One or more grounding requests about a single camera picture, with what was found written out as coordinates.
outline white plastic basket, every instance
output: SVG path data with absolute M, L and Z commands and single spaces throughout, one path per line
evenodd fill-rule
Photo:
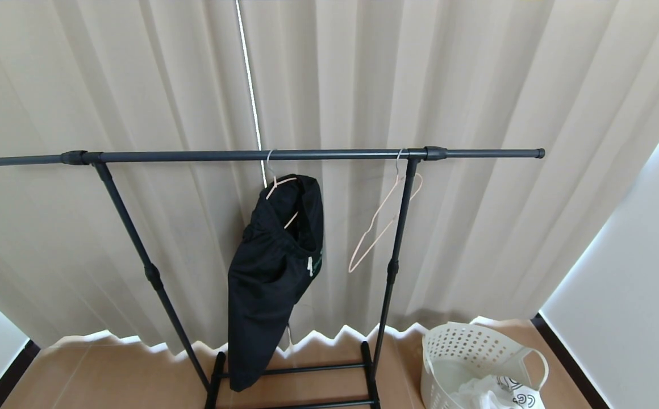
M 536 352 L 544 363 L 544 376 L 532 385 L 526 355 Z M 451 393 L 473 378 L 502 375 L 539 391 L 549 366 L 536 349 L 524 347 L 500 332 L 473 324 L 447 323 L 423 336 L 421 394 L 426 409 L 464 409 Z

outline clothes rack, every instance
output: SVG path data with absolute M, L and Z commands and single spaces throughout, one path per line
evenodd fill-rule
M 100 179 L 105 184 L 110 199 L 127 230 L 130 240 L 137 250 L 140 261 L 143 262 L 145 277 L 155 289 L 163 308 L 168 314 L 176 334 L 181 340 L 182 346 L 191 360 L 197 372 L 201 383 L 206 389 L 206 409 L 215 409 L 216 399 L 221 379 L 228 378 L 229 374 L 223 371 L 226 355 L 219 352 L 211 373 L 211 380 L 206 376 L 201 367 L 198 358 L 195 356 L 191 341 L 183 329 L 181 320 L 176 314 L 176 309 L 168 298 L 160 278 L 158 267 L 151 262 L 148 252 L 143 246 L 143 242 L 138 235 L 137 229 L 130 218 L 122 197 L 118 192 L 112 174 L 109 171 L 108 163 L 117 162 L 151 162 L 151 161 L 260 161 L 267 158 L 269 151 L 167 151 L 167 152 L 88 152 L 88 151 L 69 151 L 61 155 L 40 155 L 40 156 L 11 156 L 0 157 L 0 166 L 11 165 L 41 165 L 41 164 L 65 164 L 65 165 L 91 165 L 96 168 Z M 400 204 L 400 213 L 398 217 L 397 230 L 395 231 L 395 242 L 389 263 L 387 264 L 387 282 L 385 296 L 382 300 L 382 312 L 379 319 L 379 328 L 377 331 L 376 349 L 374 357 L 371 357 L 367 341 L 360 344 L 362 361 L 342 364 L 342 365 L 318 365 L 303 368 L 286 368 L 265 370 L 264 375 L 281 375 L 285 373 L 303 373 L 320 370 L 346 370 L 352 368 L 362 368 L 364 370 L 366 383 L 368 384 L 368 398 L 345 400 L 335 402 L 321 402 L 311 404 L 295 404 L 295 406 L 270 407 L 265 409 L 320 409 L 324 407 L 345 407 L 345 406 L 369 406 L 372 409 L 379 409 L 379 397 L 377 394 L 376 375 L 379 356 L 381 355 L 382 338 L 385 334 L 387 323 L 387 312 L 390 308 L 390 300 L 395 284 L 395 276 L 399 271 L 400 245 L 403 239 L 405 221 L 407 219 L 410 196 L 412 194 L 413 179 L 415 170 L 421 161 L 444 160 L 445 158 L 543 158 L 545 150 L 539 149 L 446 149 L 439 147 L 425 148 L 408 148 L 401 151 L 397 149 L 312 149 L 312 150 L 274 150 L 272 151 L 272 160 L 395 160 L 402 158 L 407 160 L 405 170 L 405 182 L 403 196 Z

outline white plastic bag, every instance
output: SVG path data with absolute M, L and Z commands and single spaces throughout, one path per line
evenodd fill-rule
M 450 397 L 464 409 L 544 409 L 539 391 L 506 376 L 472 379 Z

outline baseboard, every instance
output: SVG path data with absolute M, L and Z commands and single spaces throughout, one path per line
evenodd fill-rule
M 579 388 L 582 395 L 584 395 L 585 399 L 587 399 L 590 406 L 594 409 L 610 409 L 607 402 L 604 401 L 592 382 L 587 378 L 587 375 L 582 371 L 582 368 L 577 365 L 577 361 L 574 360 L 571 354 L 569 354 L 569 351 L 564 347 L 564 344 L 559 341 L 559 338 L 554 331 L 552 331 L 544 317 L 537 314 L 537 316 L 532 319 L 532 324 L 534 324 L 535 328 L 537 328 L 539 334 L 543 337 L 544 341 L 546 341 L 552 352 L 554 352 L 559 362 L 564 366 L 566 372 L 569 373 L 569 376 L 577 385 L 577 388 Z
M 4 375 L 0 379 L 0 407 L 2 407 L 4 401 L 9 397 L 14 386 L 21 379 L 21 375 L 26 372 L 26 368 L 29 368 L 31 361 L 34 360 L 37 354 L 39 354 L 39 347 L 29 340 L 11 365 L 9 365 L 6 372 L 4 372 Z

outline curtain fold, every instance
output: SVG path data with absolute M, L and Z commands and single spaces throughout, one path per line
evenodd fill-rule
M 544 160 L 420 163 L 389 321 L 404 329 L 532 316 L 659 141 L 659 2 L 238 5 L 0 2 L 0 156 L 259 142 L 546 148 Z M 394 161 L 272 168 L 317 178 L 324 198 L 322 274 L 295 307 L 293 337 L 369 332 L 395 225 L 347 267 Z M 111 170 L 189 336 L 220 346 L 226 272 L 264 184 L 260 164 Z M 181 349 L 86 166 L 0 168 L 0 309 L 42 346 L 109 329 Z

